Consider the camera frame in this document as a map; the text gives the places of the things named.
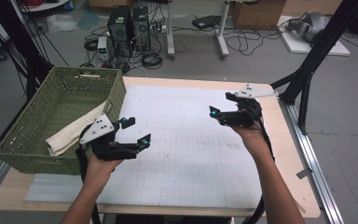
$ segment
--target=white mounting plate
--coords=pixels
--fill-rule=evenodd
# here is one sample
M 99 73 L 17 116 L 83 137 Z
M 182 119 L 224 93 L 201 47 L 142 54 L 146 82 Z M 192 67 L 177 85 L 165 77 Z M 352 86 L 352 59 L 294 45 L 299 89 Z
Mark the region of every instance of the white mounting plate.
M 277 95 L 278 93 L 275 90 L 266 90 L 248 83 L 242 90 L 235 92 L 235 94 L 240 98 L 254 99 L 257 97 Z
M 83 134 L 83 137 L 80 139 L 80 144 L 86 144 L 98 137 L 112 132 L 114 129 L 115 128 L 113 127 L 113 124 L 110 122 L 109 118 L 105 114 L 102 114 Z

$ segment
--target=wooden tabletop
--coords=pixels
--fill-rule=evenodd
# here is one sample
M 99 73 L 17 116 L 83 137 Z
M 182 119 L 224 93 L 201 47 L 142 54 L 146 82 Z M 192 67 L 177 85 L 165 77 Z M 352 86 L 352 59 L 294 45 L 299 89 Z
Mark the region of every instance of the wooden tabletop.
M 199 81 L 164 78 L 124 77 L 126 84 L 144 86 L 172 86 L 187 88 L 203 88 L 215 90 L 238 91 L 244 83 Z M 270 85 L 257 84 L 271 90 Z M 316 202 L 307 177 L 299 179 L 296 174 L 304 167 L 298 155 L 295 143 L 284 119 L 276 96 L 257 99 L 263 108 L 263 117 L 268 124 L 268 135 L 273 147 L 277 166 L 284 181 L 292 192 L 303 217 L 318 217 L 319 205 Z M 37 203 L 25 201 L 25 196 L 34 180 L 34 175 L 19 173 L 10 169 L 0 186 L 0 210 L 16 211 L 66 211 L 69 203 Z M 232 208 L 200 208 L 200 207 L 168 207 L 99 204 L 100 213 L 133 213 L 133 214 L 161 214 L 181 216 L 222 216 L 247 217 L 253 213 L 249 209 Z

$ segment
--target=gray floor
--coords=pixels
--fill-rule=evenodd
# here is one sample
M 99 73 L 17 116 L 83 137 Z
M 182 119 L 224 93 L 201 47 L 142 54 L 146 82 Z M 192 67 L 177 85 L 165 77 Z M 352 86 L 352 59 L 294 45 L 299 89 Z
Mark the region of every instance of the gray floor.
M 68 14 L 79 21 L 84 10 L 81 7 Z M 53 9 L 45 13 L 67 12 Z M 177 19 L 174 22 L 191 27 L 189 21 L 191 19 Z M 89 30 L 77 29 L 48 34 L 48 37 L 70 66 L 77 67 L 85 60 L 84 37 L 104 24 L 106 20 L 99 20 Z M 265 40 L 262 47 L 249 57 L 230 50 L 230 56 L 222 61 L 212 35 L 210 44 L 207 35 L 203 34 L 175 33 L 175 38 L 175 43 L 182 43 L 182 46 L 176 46 L 174 60 L 166 57 L 164 49 L 161 68 L 146 70 L 147 74 L 141 69 L 134 69 L 127 76 L 272 83 L 296 71 L 306 57 L 289 53 L 282 40 L 276 39 Z M 358 40 L 351 41 L 358 45 Z M 317 70 L 310 90 L 307 131 L 343 220 L 351 224 L 358 223 L 358 47 L 344 40 L 341 42 L 351 56 L 329 56 Z M 53 64 L 64 65 L 52 47 L 48 47 L 48 54 Z M 12 62 L 0 62 L 0 133 L 24 102 L 25 97 Z M 57 223 L 62 215 L 0 211 L 0 223 Z M 317 219 L 308 219 L 307 223 L 326 221 L 321 215 Z

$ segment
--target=basket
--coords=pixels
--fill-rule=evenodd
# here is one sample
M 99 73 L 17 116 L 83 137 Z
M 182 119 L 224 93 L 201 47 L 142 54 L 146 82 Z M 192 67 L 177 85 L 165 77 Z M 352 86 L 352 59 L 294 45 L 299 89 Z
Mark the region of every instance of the basket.
M 105 100 L 117 120 L 125 93 L 120 70 L 54 67 L 0 143 L 0 160 L 26 174 L 80 175 L 78 144 L 50 156 L 45 140 Z

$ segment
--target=white cloth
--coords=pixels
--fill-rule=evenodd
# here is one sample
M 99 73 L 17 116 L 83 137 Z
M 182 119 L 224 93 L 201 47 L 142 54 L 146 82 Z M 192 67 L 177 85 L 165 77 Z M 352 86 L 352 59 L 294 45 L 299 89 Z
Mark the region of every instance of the white cloth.
M 102 113 L 105 102 L 92 109 L 89 113 L 70 123 L 59 132 L 46 139 L 48 152 L 51 156 L 59 156 L 76 144 L 83 129 L 94 122 Z

